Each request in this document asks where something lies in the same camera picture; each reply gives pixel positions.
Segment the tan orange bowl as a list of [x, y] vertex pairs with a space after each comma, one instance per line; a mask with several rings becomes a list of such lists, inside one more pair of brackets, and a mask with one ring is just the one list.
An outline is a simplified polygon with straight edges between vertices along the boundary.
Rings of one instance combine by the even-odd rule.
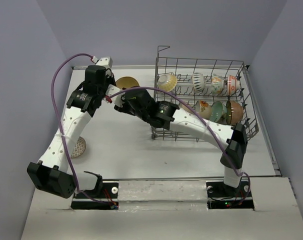
[[116, 87], [121, 89], [121, 90], [125, 90], [125, 89], [130, 89], [133, 87], [139, 87], [140, 84], [139, 82], [131, 76], [123, 76], [120, 77], [116, 82]]

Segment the teal bowl with yellow centre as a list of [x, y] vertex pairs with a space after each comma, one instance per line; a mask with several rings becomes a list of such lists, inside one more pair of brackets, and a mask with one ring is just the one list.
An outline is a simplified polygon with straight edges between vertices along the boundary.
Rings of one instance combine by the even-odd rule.
[[171, 73], [161, 74], [157, 80], [159, 89], [171, 92], [177, 85], [178, 79]]

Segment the white bowl with patterned outside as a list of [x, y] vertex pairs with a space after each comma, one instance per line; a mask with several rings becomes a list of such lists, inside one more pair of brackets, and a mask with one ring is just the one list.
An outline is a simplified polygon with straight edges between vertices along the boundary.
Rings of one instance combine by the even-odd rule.
[[206, 87], [206, 83], [204, 81], [204, 75], [199, 72], [193, 73], [192, 84], [193, 84], [194, 91], [196, 93], [201, 93]]

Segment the plain white bowl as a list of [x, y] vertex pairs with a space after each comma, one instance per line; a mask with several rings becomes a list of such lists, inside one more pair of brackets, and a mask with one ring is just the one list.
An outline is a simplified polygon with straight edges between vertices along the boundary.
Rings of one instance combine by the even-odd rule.
[[203, 119], [206, 120], [209, 120], [212, 115], [212, 106], [203, 100], [198, 100], [196, 102], [195, 110]]

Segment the small patterned bowl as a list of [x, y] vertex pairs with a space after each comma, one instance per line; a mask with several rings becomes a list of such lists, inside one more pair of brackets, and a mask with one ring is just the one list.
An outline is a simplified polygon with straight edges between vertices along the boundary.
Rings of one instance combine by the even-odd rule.
[[86, 140], [80, 136], [76, 142], [76, 145], [73, 148], [73, 151], [72, 151], [70, 157], [72, 159], [80, 157], [85, 152], [86, 147], [87, 147]]

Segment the mint green bowl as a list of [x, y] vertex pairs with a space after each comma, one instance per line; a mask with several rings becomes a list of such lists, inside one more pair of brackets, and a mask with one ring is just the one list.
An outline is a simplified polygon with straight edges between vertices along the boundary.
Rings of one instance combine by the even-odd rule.
[[211, 115], [209, 120], [218, 124], [222, 124], [227, 116], [227, 107], [221, 101], [216, 101], [211, 106]]

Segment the leaf and flower pattern bowl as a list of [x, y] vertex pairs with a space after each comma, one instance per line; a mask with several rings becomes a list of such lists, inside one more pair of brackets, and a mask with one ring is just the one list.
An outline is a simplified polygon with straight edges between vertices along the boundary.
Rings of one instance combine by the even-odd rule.
[[224, 79], [222, 76], [213, 73], [211, 75], [211, 93], [219, 95], [224, 90]]

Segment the brown glazed bowl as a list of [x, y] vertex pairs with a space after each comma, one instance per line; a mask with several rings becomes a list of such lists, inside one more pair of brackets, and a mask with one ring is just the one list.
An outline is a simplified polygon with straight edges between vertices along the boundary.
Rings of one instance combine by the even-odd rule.
[[239, 123], [244, 115], [243, 107], [236, 101], [229, 100], [226, 103], [227, 116], [226, 123], [230, 126], [236, 125]]

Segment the orange coral pattern bowl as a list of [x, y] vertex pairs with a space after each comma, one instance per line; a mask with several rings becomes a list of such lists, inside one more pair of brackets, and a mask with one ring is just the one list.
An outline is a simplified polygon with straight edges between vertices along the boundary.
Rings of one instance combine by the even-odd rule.
[[241, 89], [240, 80], [236, 76], [229, 75], [227, 78], [227, 95], [232, 96]]

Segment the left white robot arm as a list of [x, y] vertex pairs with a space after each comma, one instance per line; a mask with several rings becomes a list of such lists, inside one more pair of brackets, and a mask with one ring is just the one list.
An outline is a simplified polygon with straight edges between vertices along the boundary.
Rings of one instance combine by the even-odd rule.
[[78, 181], [70, 169], [71, 153], [84, 130], [101, 106], [109, 85], [115, 78], [109, 65], [90, 65], [84, 81], [67, 100], [61, 124], [50, 145], [37, 162], [29, 163], [27, 173], [38, 190], [68, 199]]

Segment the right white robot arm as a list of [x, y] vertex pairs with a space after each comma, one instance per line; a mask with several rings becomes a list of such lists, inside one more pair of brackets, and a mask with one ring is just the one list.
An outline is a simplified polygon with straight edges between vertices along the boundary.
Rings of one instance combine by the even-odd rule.
[[165, 129], [188, 134], [217, 147], [224, 166], [222, 192], [233, 196], [240, 190], [243, 160], [248, 140], [244, 125], [223, 125], [205, 120], [191, 108], [184, 110], [169, 101], [155, 101], [148, 93], [149, 87], [132, 87], [121, 90], [115, 86], [106, 91], [115, 108], [136, 116], [155, 129]]

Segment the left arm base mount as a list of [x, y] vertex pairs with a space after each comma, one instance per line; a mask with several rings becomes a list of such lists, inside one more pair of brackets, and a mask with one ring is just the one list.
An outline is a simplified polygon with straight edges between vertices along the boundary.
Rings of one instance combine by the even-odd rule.
[[119, 182], [104, 180], [100, 174], [84, 171], [80, 177], [80, 193], [71, 200], [73, 210], [118, 210]]

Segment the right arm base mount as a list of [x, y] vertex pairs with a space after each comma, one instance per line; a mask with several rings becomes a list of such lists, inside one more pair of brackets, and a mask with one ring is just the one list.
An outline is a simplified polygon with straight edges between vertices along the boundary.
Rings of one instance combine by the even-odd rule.
[[248, 181], [242, 180], [238, 188], [225, 185], [223, 181], [206, 183], [207, 208], [209, 210], [254, 209], [252, 193], [248, 193]]

